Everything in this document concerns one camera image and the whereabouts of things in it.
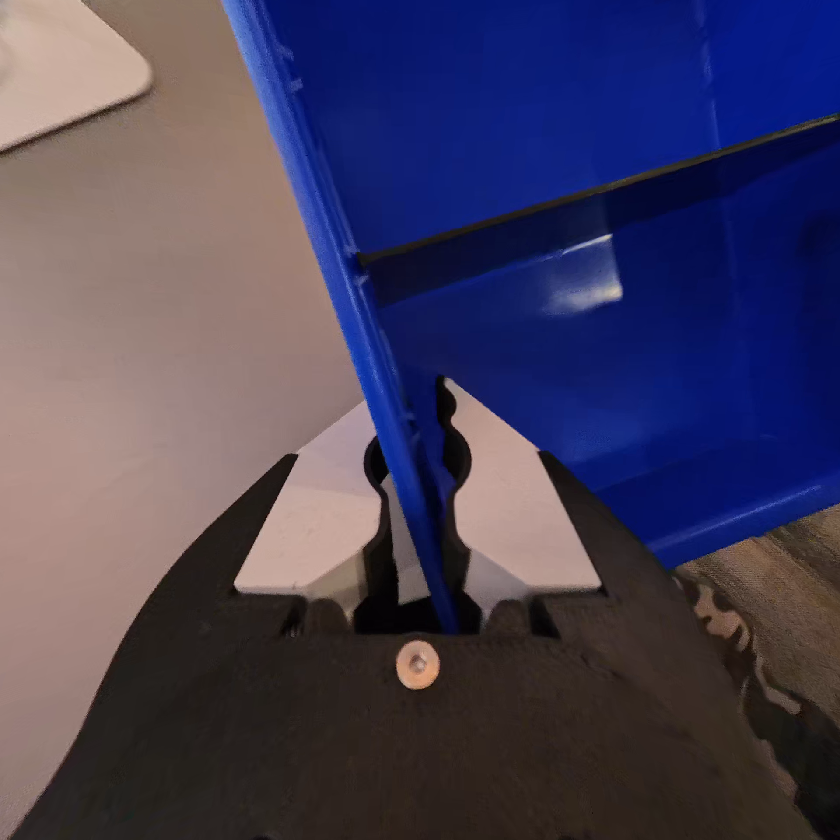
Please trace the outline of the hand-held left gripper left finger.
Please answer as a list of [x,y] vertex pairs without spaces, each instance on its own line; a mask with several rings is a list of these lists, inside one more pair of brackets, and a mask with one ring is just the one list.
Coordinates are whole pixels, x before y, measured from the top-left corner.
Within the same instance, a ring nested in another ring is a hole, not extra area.
[[235,577],[237,593],[361,604],[369,593],[364,549],[391,524],[387,496],[364,471],[374,437],[362,402],[297,451]]

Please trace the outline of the white base acrylic leg stand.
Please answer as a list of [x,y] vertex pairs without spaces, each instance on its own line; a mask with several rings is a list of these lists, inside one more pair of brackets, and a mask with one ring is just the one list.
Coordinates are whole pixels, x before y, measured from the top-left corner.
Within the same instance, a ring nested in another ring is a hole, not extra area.
[[131,102],[150,63],[82,1],[1,2],[1,151]]

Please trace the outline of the blue bin with black divider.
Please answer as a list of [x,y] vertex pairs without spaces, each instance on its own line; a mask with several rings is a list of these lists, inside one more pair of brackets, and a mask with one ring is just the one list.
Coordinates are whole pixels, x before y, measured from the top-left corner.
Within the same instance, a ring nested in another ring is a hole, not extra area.
[[443,379],[666,568],[838,503],[838,2],[224,2],[430,593]]

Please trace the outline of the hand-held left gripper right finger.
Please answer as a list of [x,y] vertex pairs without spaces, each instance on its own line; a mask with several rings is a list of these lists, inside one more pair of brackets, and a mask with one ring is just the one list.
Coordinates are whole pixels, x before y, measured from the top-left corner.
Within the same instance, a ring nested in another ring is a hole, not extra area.
[[451,511],[469,556],[463,589],[482,617],[501,602],[598,592],[602,580],[537,446],[453,380],[442,385],[468,449]]

